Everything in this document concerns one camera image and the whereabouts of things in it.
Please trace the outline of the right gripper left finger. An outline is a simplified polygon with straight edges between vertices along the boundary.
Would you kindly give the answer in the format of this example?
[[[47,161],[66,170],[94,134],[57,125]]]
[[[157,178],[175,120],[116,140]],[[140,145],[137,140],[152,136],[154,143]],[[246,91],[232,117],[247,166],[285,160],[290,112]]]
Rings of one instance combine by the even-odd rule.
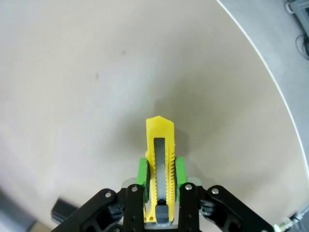
[[[139,161],[135,183],[119,192],[105,188],[77,208],[55,232],[142,232],[144,197],[149,196],[150,168],[146,158]]]

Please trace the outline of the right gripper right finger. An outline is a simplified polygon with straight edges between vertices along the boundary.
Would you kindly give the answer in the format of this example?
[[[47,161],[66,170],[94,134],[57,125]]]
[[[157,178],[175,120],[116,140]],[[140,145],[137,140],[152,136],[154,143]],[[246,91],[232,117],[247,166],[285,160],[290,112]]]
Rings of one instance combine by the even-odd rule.
[[[222,232],[273,232],[273,226],[227,189],[204,189],[188,180],[183,158],[175,160],[180,232],[199,232],[202,215]]]

